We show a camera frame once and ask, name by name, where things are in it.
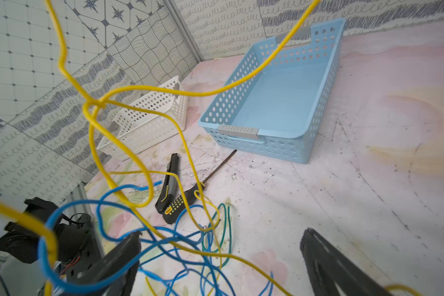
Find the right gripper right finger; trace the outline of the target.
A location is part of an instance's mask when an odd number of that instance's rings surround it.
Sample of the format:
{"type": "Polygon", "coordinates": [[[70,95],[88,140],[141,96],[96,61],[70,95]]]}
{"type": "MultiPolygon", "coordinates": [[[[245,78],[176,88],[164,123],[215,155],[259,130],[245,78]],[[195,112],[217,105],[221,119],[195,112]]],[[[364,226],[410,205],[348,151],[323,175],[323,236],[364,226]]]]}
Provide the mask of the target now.
{"type": "Polygon", "coordinates": [[[300,250],[316,296],[390,294],[313,228],[303,233],[300,250]]]}

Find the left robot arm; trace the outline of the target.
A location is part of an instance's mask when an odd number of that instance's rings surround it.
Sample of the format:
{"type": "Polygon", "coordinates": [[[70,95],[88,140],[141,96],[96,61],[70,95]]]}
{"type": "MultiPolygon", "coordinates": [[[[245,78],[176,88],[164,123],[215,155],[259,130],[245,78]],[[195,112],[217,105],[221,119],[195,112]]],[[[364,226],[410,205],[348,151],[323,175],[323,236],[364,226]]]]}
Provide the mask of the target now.
{"type": "MultiPolygon", "coordinates": [[[[102,258],[97,246],[91,216],[87,212],[73,210],[61,213],[54,223],[59,263],[56,272],[63,280],[77,282],[102,258]]],[[[22,263],[38,260],[39,236],[17,222],[0,226],[0,251],[12,255],[22,263]]]]}

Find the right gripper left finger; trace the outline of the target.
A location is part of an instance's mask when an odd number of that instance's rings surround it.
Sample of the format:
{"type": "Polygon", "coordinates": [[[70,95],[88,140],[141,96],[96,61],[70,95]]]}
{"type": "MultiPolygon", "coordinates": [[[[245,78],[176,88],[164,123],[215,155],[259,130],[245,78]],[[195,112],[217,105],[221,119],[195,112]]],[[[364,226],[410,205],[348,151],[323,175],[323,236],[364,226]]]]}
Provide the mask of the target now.
{"type": "MultiPolygon", "coordinates": [[[[134,259],[141,251],[140,231],[129,234],[113,250],[99,261],[91,264],[77,284],[95,284],[114,275],[127,263],[134,259]]],[[[138,263],[130,268],[110,285],[94,292],[71,293],[64,292],[65,296],[130,296],[138,272],[138,263]]]]}

